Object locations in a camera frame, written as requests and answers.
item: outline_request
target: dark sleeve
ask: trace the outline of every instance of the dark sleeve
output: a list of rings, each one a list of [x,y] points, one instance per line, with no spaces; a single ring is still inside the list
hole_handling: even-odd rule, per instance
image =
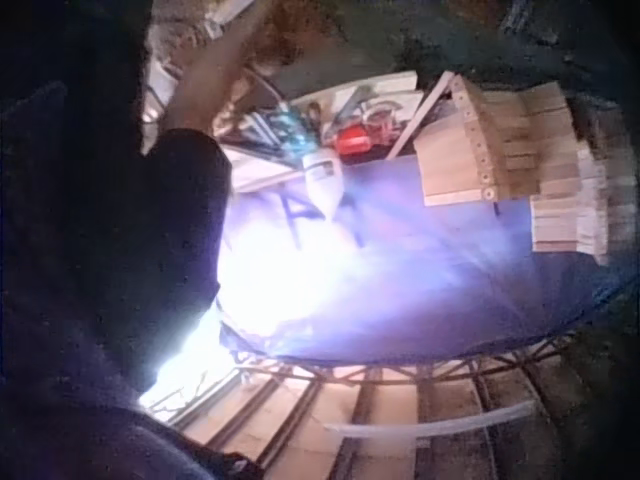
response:
[[[112,218],[108,274],[93,295],[108,354],[140,390],[182,347],[218,291],[217,262],[231,167],[191,130],[158,139]]]

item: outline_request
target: blue tarp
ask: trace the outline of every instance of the blue tarp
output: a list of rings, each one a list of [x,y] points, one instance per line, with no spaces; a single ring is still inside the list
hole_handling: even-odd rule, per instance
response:
[[[585,321],[638,276],[633,252],[606,267],[533,253],[527,199],[425,207],[415,157],[348,167],[345,182],[334,223],[306,218],[301,181],[232,200],[228,346],[321,365],[506,351]],[[287,221],[283,195],[303,215]]]

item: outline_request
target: dark clothing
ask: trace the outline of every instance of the dark clothing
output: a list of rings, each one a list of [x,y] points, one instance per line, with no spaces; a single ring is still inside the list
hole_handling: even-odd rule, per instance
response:
[[[64,165],[56,154],[64,97],[61,84],[50,84],[2,115],[0,476],[225,478],[240,457],[211,452],[139,412],[122,373],[153,375],[215,296],[229,163],[205,135],[169,131],[146,158],[131,159],[140,164],[135,188],[120,191],[122,210],[95,209],[83,224],[104,237],[90,231],[73,240],[76,230],[57,215],[68,201],[55,181]],[[70,239],[95,256],[77,256],[95,290],[66,268]],[[125,301],[112,301],[119,295]]]
[[[1,29],[0,478],[260,478],[138,405],[217,293],[230,183],[198,132],[138,153],[151,2],[19,3],[33,24]]]

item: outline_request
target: white bottle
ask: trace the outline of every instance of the white bottle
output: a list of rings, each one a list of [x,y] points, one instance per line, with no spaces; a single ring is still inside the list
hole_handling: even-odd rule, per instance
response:
[[[344,195],[342,163],[332,148],[319,148],[302,157],[307,193],[327,221],[331,221]]]

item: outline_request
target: wooden slat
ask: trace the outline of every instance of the wooden slat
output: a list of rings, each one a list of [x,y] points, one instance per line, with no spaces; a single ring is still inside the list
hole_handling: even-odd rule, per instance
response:
[[[422,119],[427,115],[427,113],[429,113],[438,99],[449,89],[449,85],[453,80],[453,77],[454,74],[452,72],[446,71],[442,74],[442,76],[438,80],[438,83],[436,83],[433,90],[429,92],[429,95],[422,103],[422,105],[420,105],[420,108],[418,108],[415,116],[409,121],[404,131],[402,132],[402,134],[400,134],[400,137],[398,138],[398,140],[396,140],[396,143],[387,154],[387,160],[393,160],[398,156],[400,150],[402,150],[402,148],[409,141],[411,135],[413,135],[413,132],[415,132],[416,129],[420,126],[420,122],[422,122]]]

